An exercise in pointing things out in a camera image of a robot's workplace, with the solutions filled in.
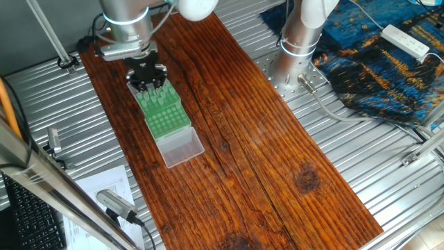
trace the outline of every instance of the aluminum profile table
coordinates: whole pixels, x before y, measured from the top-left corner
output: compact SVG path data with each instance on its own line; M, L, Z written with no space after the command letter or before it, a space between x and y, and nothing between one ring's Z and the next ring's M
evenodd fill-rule
M277 51L277 37L259 13L282 2L225 0L219 1L215 13L244 51L257 60ZM37 143L46 143L46 127L59 129L62 143L59 157L75 164L74 170L67 171L73 179L125 165L141 219L153 234L157 248L164 249L81 62L76 69L77 74L70 76L52 60L7 79L18 91ZM328 83L317 88L330 110L342 116L355 114L343 106ZM403 167L401 159L418 147L417 140L408 133L382 122L336 121L323 112L308 92L288 99L287 104L385 231L414 213L426 211L431 202L443 195L443 170L435 157L424 157ZM8 198L0 180L0 210L6 206ZM150 249L151 242L145 233L144 241Z

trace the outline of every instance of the white power strip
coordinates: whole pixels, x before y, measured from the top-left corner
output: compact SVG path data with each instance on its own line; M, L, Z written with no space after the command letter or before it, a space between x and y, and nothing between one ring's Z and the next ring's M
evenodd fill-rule
M419 60L421 63L425 58L425 54L430 49L422 42L416 40L391 24L389 24L381 32L381 36L391 44Z

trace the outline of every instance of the blue patterned cloth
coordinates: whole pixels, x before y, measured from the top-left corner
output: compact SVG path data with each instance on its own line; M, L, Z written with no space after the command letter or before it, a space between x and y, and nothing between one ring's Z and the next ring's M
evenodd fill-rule
M444 32L435 27L441 7L427 12L405 0L357 3L379 25L392 24L426 44L430 52L444 54ZM285 4L261 16L278 34L285 23ZM419 65L381 38L380 32L356 5L341 0L324 26L314 62L348 108L363 116L417 127L444 99L444 65L435 57ZM439 119L432 128L443 121Z

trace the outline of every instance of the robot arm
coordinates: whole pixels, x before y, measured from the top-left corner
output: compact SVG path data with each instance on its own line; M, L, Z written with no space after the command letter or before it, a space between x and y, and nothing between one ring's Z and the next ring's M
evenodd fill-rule
M271 63L274 85L288 84L305 74L328 15L339 0L294 0L280 40L280 52Z
M160 88L166 78L166 68L158 65L156 45L151 36L153 28L149 8L164 2L171 4L163 21L176 8L190 21L206 18L216 7L218 0L99 0L103 16L110 25L114 44L100 48L100 56L106 61L124 59L132 70L127 80L138 91Z
M206 18L216 7L218 0L168 0L178 12L190 21ZM153 33L149 7L160 0L100 0L103 16L110 24L111 32L119 43L138 41L142 50L148 46Z

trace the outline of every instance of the wood grain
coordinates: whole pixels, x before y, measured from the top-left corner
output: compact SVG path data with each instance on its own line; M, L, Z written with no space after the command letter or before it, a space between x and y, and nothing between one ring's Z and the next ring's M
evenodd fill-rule
M81 54L168 249L358 249L381 227L216 15L155 34L205 153L167 169L123 62Z

